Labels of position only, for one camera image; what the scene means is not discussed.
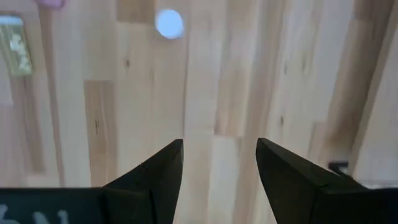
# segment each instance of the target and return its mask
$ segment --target wooden floor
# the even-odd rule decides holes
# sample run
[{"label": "wooden floor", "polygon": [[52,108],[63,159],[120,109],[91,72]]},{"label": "wooden floor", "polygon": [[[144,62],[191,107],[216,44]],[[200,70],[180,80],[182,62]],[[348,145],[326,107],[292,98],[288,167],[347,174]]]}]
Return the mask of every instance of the wooden floor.
[{"label": "wooden floor", "polygon": [[[154,29],[181,13],[184,36]],[[254,157],[269,138],[398,185],[395,0],[70,0],[25,21],[35,68],[0,56],[0,186],[101,186],[184,138],[175,223],[275,223]]]}]

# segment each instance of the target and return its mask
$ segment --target wooden floor plank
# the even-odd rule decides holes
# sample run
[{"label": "wooden floor plank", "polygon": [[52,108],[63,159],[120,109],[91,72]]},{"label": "wooden floor plank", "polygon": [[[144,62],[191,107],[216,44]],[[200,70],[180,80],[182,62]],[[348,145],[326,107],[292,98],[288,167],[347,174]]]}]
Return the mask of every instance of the wooden floor plank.
[{"label": "wooden floor plank", "polygon": [[0,105],[0,186],[26,187],[24,139],[12,105]]},{"label": "wooden floor plank", "polygon": [[239,174],[240,140],[215,136],[211,155],[209,224],[232,223]]},{"label": "wooden floor plank", "polygon": [[46,61],[44,57],[43,38],[40,27],[39,9],[35,2],[16,0],[2,1],[3,12],[15,12],[24,21],[28,48],[34,73],[32,77],[22,79],[12,78],[16,113],[20,118],[20,128],[26,130],[27,151],[31,155],[32,165],[26,166],[28,173],[42,174],[58,179],[56,150],[53,140],[53,126],[50,106],[49,81],[47,78]]},{"label": "wooden floor plank", "polygon": [[14,101],[12,100],[9,72],[2,54],[0,54],[0,69],[0,104],[12,105]]},{"label": "wooden floor plank", "polygon": [[[59,113],[58,113],[58,101],[57,101],[57,90],[55,86],[55,68],[54,68],[54,52],[53,52],[53,36],[52,36],[52,14],[51,10],[45,7],[39,7],[39,16],[40,16],[40,25],[42,30],[42,38],[43,38],[43,49],[44,49],[44,59],[45,59],[45,67],[47,70],[47,78],[48,78],[48,89],[49,89],[49,101],[50,101],[50,111],[51,114],[46,114],[47,116],[51,116],[52,121],[52,134],[47,133],[46,138],[52,138],[55,146],[55,160],[46,159],[46,161],[53,162],[49,167],[53,167],[53,172],[58,174],[58,186],[65,186],[65,172],[62,161],[62,147],[61,147],[61,137],[60,137],[60,123],[59,123]],[[51,156],[48,152],[45,153],[45,156]],[[30,183],[36,182],[36,176],[33,176],[33,181]]]},{"label": "wooden floor plank", "polygon": [[116,126],[111,81],[85,81],[91,184],[102,187],[116,178]]},{"label": "wooden floor plank", "polygon": [[118,175],[123,175],[157,150],[153,137],[153,27],[118,24],[116,117]]},{"label": "wooden floor plank", "polygon": [[80,21],[77,2],[52,11],[53,72],[59,113],[60,143],[66,187],[89,187],[90,157],[80,53]]},{"label": "wooden floor plank", "polygon": [[153,24],[155,21],[155,0],[117,0],[119,22]]},{"label": "wooden floor plank", "polygon": [[395,2],[349,164],[359,181],[398,182],[397,24]]},{"label": "wooden floor plank", "polygon": [[265,223],[269,209],[266,198],[258,193],[259,175],[256,165],[256,142],[268,125],[269,107],[274,92],[276,71],[280,69],[286,1],[263,1],[259,6],[256,58],[251,75],[245,132],[239,152],[239,179],[236,187],[233,223]]},{"label": "wooden floor plank", "polygon": [[183,138],[190,1],[157,0],[155,11],[162,9],[173,9],[180,13],[185,32],[182,37],[174,40],[156,33],[152,43],[154,147],[158,150],[174,139]]},{"label": "wooden floor plank", "polygon": [[326,120],[353,11],[352,1],[306,4],[291,6],[290,39],[267,127],[269,139],[302,157],[308,156],[314,122]]},{"label": "wooden floor plank", "polygon": [[323,139],[314,139],[321,143],[309,155],[324,167],[351,154],[393,2],[355,1],[325,133]]},{"label": "wooden floor plank", "polygon": [[177,222],[205,223],[226,1],[192,1],[191,4],[184,172]]},{"label": "wooden floor plank", "polygon": [[216,134],[241,137],[255,57],[259,1],[228,1]]}]

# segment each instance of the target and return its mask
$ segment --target yellow object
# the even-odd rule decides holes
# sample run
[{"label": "yellow object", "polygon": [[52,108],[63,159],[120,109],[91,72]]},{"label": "yellow object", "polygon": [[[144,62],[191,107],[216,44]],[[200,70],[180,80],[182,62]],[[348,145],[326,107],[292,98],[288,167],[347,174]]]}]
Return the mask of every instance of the yellow object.
[{"label": "yellow object", "polygon": [[20,17],[0,16],[0,48],[11,75],[24,76],[33,73],[24,21]]}]

